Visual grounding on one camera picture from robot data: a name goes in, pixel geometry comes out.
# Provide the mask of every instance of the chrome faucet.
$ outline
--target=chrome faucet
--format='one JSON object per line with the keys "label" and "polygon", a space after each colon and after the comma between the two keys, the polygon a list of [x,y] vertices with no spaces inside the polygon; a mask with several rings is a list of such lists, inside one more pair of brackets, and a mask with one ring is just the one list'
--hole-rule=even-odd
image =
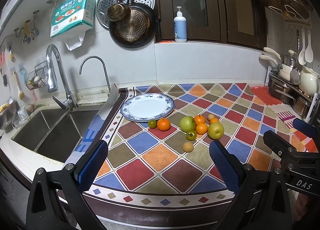
{"label": "chrome faucet", "polygon": [[58,90],[58,83],[57,83],[57,77],[54,71],[53,67],[53,62],[52,62],[52,52],[54,53],[56,59],[57,59],[57,64],[60,72],[60,76],[62,79],[62,83],[64,86],[64,89],[66,91],[66,97],[67,100],[64,102],[61,102],[57,97],[53,96],[52,98],[54,101],[64,110],[66,110],[68,107],[70,107],[71,110],[74,110],[78,107],[75,98],[70,91],[66,74],[64,73],[63,66],[62,66],[62,61],[61,61],[61,56],[60,53],[57,49],[57,47],[54,44],[50,44],[47,47],[47,52],[46,52],[46,61],[47,61],[47,67],[48,67],[48,93],[52,93]]}
{"label": "chrome faucet", "polygon": [[107,85],[108,85],[108,89],[109,89],[109,94],[108,94],[108,96],[109,96],[109,95],[110,95],[110,92],[111,92],[110,83],[109,83],[109,79],[108,79],[108,74],[107,74],[107,70],[106,70],[106,65],[105,65],[105,63],[104,63],[104,61],[103,61],[102,58],[100,58],[100,57],[98,57],[98,56],[90,56],[90,57],[86,58],[86,59],[81,63],[81,65],[80,65],[79,75],[81,75],[82,67],[83,67],[84,63],[85,63],[87,60],[89,60],[89,59],[98,59],[98,60],[101,61],[102,65],[103,65],[104,75],[106,76],[106,80],[107,80]]}

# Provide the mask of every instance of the blue gripper pad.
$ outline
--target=blue gripper pad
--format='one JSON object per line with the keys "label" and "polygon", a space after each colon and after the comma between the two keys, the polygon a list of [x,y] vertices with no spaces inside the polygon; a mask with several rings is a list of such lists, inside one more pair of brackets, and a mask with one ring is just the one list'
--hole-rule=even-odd
{"label": "blue gripper pad", "polygon": [[220,149],[216,141],[213,141],[209,147],[209,154],[214,164],[217,166],[217,169],[227,186],[227,189],[233,191],[235,195],[238,194],[241,187],[240,177],[235,168],[231,165],[226,155]]}
{"label": "blue gripper pad", "polygon": [[299,118],[294,119],[292,125],[295,129],[302,132],[309,138],[315,138],[317,136],[315,127],[306,123],[305,121],[300,120]]}
{"label": "blue gripper pad", "polygon": [[97,176],[101,166],[103,165],[106,157],[108,156],[108,144],[105,141],[99,142],[95,151],[91,151],[89,160],[82,166],[82,169],[77,174],[78,189],[80,193],[88,191],[92,185],[95,177]]}

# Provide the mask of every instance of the wire basket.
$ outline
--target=wire basket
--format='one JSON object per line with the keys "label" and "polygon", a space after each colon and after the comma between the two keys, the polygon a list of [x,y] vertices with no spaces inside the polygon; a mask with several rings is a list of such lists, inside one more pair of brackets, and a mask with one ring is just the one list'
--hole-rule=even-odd
{"label": "wire basket", "polygon": [[42,88],[47,85],[48,67],[46,61],[35,66],[35,71],[28,74],[26,86],[29,90]]}

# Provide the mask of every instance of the double basin sink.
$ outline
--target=double basin sink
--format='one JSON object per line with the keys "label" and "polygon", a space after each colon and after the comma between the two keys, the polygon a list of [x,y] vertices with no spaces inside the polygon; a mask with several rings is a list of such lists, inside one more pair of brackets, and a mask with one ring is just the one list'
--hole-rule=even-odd
{"label": "double basin sink", "polygon": [[43,156],[65,162],[101,107],[38,110],[12,140]]}

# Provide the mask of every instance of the metal bolt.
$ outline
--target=metal bolt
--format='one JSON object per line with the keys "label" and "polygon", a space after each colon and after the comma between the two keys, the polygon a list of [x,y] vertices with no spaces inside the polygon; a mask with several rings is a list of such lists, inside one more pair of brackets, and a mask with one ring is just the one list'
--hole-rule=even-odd
{"label": "metal bolt", "polygon": [[73,168],[73,164],[72,163],[68,163],[66,166],[65,166],[66,170],[71,170]]}
{"label": "metal bolt", "polygon": [[40,175],[42,172],[44,172],[44,169],[43,169],[43,168],[39,168],[39,169],[37,170],[37,174],[38,174],[38,175]]}
{"label": "metal bolt", "polygon": [[276,174],[280,174],[281,173],[281,170],[279,168],[275,168],[274,171],[275,171]]}
{"label": "metal bolt", "polygon": [[252,165],[249,164],[249,163],[244,164],[243,167],[244,167],[246,170],[252,170]]}

